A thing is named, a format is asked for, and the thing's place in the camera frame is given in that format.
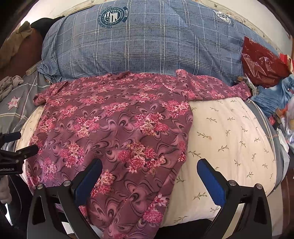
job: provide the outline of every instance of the plastic bag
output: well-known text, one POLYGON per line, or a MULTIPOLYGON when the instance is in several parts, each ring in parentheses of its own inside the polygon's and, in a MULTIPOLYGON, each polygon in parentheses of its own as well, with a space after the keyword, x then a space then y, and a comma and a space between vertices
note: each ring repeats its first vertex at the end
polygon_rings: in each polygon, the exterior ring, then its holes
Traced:
POLYGON ((291 74, 278 56, 247 37, 244 38, 241 60, 244 74, 256 86, 275 86, 291 74))

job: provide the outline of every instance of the pink floral fabric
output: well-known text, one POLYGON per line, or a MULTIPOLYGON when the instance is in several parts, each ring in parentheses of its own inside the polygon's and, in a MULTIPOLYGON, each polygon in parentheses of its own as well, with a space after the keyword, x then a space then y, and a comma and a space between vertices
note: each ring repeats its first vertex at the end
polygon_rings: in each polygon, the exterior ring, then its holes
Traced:
POLYGON ((186 161, 193 121, 189 100, 250 96, 209 76, 129 72, 52 85, 35 96, 46 103, 26 161, 31 191, 72 180, 94 158, 103 172, 81 213, 104 238, 153 238, 174 181, 186 161))

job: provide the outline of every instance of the pillow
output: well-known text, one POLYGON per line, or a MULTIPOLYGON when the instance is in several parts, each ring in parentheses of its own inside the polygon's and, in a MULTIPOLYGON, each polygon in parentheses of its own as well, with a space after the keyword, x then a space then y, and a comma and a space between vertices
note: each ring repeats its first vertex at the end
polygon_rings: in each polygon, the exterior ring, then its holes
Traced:
POLYGON ((190 0, 165 1, 164 6, 158 0, 95 5, 50 28, 39 71, 58 82, 125 71, 174 75, 184 69, 231 86, 243 75, 244 36, 277 52, 254 31, 223 15, 190 0), (120 17, 107 23, 102 17, 112 14, 111 8, 120 17))

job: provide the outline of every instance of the gray blanket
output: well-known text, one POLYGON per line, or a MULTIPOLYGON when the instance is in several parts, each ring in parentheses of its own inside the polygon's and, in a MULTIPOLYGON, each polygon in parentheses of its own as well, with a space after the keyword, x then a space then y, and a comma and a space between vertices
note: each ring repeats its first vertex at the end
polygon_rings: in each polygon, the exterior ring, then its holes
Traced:
MULTIPOLYGON (((20 131, 37 108, 33 104, 34 96, 50 86, 44 75, 37 71, 29 76, 25 75, 23 81, 0 102, 0 132, 2 133, 20 131)), ((3 149, 14 151, 15 146, 15 142, 11 142, 5 144, 3 149)))

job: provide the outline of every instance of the crumpled clothing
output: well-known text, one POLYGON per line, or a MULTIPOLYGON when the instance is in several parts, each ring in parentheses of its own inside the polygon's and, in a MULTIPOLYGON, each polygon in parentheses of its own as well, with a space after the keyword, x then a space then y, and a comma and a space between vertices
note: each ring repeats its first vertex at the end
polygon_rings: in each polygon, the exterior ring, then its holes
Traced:
POLYGON ((7 76, 0 81, 0 102, 24 80, 20 76, 7 76))
POLYGON ((0 69, 6 66, 10 59, 18 52, 22 41, 32 34, 32 28, 28 21, 25 21, 20 28, 15 30, 7 38, 0 49, 0 69))
POLYGON ((294 75, 280 81, 278 85, 270 88, 258 87, 259 95, 252 96, 255 102, 269 118, 277 108, 284 109, 294 94, 294 75))

